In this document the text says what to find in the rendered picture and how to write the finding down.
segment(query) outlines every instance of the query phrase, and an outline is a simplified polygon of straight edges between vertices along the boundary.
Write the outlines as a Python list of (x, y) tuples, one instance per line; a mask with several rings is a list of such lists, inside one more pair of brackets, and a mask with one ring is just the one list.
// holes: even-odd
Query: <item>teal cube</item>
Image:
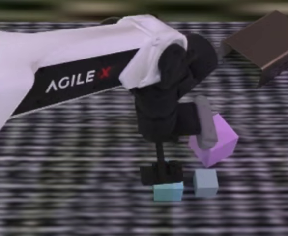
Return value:
[(196, 169), (193, 176), (194, 193), (198, 198), (211, 198), (217, 194), (218, 179), (215, 169)]
[(154, 185), (154, 201), (181, 201), (183, 189), (183, 182)]

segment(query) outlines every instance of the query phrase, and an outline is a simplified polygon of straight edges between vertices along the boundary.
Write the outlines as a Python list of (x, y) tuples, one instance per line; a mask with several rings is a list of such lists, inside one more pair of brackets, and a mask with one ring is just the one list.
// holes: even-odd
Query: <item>purple cube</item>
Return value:
[(231, 156), (239, 139), (239, 136), (220, 114), (214, 115), (213, 119), (218, 137), (218, 142), (214, 147), (209, 150), (202, 150), (198, 146), (195, 135), (189, 138), (189, 147), (207, 168)]

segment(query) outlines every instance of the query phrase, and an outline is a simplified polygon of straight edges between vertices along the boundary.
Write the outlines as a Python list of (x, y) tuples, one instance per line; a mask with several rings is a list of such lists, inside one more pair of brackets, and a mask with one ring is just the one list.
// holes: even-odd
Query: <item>plaid tablecloth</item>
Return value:
[[(95, 23), (7, 23), (35, 32)], [(247, 23), (178, 23), (218, 44)], [(239, 134), (219, 163), (216, 198), (159, 203), (140, 184), (155, 160), (137, 134), (133, 98), (122, 88), (16, 118), (0, 132), (0, 236), (288, 236), (288, 71), (255, 89), (259, 72), (238, 56), (188, 96), (207, 96)], [(201, 168), (185, 142), (166, 145), (186, 173)]]

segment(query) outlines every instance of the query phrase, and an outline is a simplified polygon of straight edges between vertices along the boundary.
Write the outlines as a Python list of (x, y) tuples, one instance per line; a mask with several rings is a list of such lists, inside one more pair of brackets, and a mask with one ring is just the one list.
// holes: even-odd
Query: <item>red x logo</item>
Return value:
[(102, 78), (105, 78), (105, 77), (108, 77), (109, 76), (109, 71), (111, 70), (111, 66), (107, 66), (105, 68), (101, 68), (101, 71), (99, 71), (98, 75), (99, 77), (102, 79)]

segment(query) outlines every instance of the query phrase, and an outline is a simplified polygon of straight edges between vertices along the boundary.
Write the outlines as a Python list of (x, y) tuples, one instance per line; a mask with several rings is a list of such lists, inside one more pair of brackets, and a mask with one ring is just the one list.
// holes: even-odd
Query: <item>black label panel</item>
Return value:
[(121, 85), (120, 73), (138, 49), (40, 68), (12, 116)]

